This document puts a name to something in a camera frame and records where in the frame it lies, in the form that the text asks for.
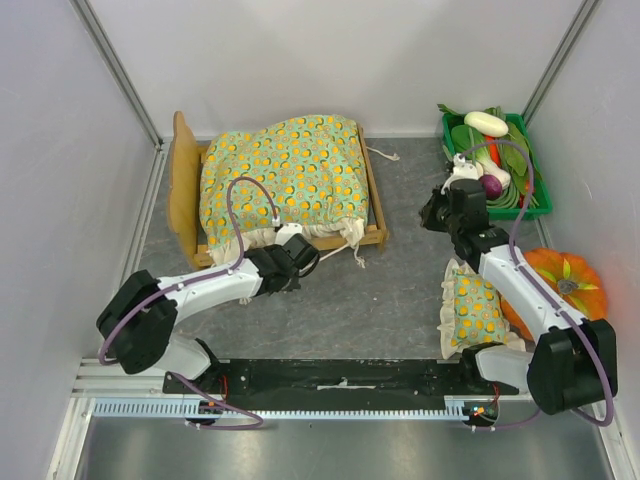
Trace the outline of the small lemon print pillow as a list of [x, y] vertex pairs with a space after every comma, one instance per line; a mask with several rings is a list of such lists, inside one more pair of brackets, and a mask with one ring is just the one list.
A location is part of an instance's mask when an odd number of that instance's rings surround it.
[[441, 287], [442, 307], [437, 329], [443, 359], [485, 343], [525, 350], [525, 341], [511, 330], [502, 312], [497, 290], [467, 263], [451, 259]]

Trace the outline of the white rope tie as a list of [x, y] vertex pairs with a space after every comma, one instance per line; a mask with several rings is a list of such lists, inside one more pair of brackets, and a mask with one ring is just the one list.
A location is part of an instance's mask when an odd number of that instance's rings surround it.
[[366, 261], [362, 256], [359, 255], [359, 249], [360, 249], [360, 244], [356, 244], [355, 246], [352, 246], [352, 245], [350, 245], [348, 243], [345, 243], [341, 247], [338, 247], [338, 248], [330, 251], [329, 253], [322, 255], [320, 257], [320, 261], [321, 262], [326, 261], [326, 260], [334, 257], [335, 255], [337, 255], [338, 253], [341, 253], [342, 251], [350, 250], [352, 252], [352, 255], [353, 255], [353, 258], [354, 258], [354, 261], [355, 261], [356, 265], [359, 268], [364, 269], [366, 267]]

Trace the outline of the lemon print cushion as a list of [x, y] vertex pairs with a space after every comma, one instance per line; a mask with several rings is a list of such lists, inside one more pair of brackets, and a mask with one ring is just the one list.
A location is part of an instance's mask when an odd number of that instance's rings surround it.
[[355, 246], [369, 214], [358, 124], [306, 115], [212, 141], [200, 178], [199, 217], [213, 263], [274, 243], [273, 219], [307, 239], [338, 235]]

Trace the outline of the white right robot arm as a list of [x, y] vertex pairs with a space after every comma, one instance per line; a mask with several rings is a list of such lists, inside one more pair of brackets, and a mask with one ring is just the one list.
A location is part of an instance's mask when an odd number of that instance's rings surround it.
[[531, 395], [547, 415], [603, 402], [603, 418], [587, 421], [608, 426], [618, 391], [616, 334], [605, 319], [588, 320], [562, 300], [525, 260], [515, 234], [493, 225], [481, 183], [460, 179], [433, 189], [420, 211], [421, 224], [450, 236], [456, 255], [507, 300], [535, 343], [532, 352], [496, 342], [469, 348], [458, 368], [467, 392], [483, 392], [493, 381]]

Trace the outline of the wooden pet bed frame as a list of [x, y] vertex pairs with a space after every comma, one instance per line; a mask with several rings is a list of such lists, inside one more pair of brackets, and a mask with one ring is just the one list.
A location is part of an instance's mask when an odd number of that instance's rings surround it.
[[[201, 166], [206, 158], [207, 146], [198, 143], [182, 112], [176, 111], [173, 114], [172, 124], [173, 140], [168, 154], [167, 222], [171, 231], [177, 236], [189, 265], [200, 270], [213, 265], [206, 241], [199, 238]], [[384, 250], [389, 239], [389, 229], [384, 218], [369, 149], [362, 129], [358, 130], [358, 139], [366, 165], [371, 206], [370, 223], [365, 227], [360, 244], [376, 245], [379, 250]]]

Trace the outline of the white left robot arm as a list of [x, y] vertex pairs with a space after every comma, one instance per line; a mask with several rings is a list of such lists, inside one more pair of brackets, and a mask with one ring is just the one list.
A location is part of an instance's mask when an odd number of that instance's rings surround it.
[[231, 301], [291, 291], [320, 261], [319, 251], [300, 233], [282, 244], [251, 249], [234, 262], [191, 274], [154, 278], [146, 270], [129, 276], [96, 321], [104, 342], [103, 365], [128, 375], [159, 368], [183, 376], [198, 393], [219, 382], [219, 369], [202, 340], [188, 340], [176, 326]]

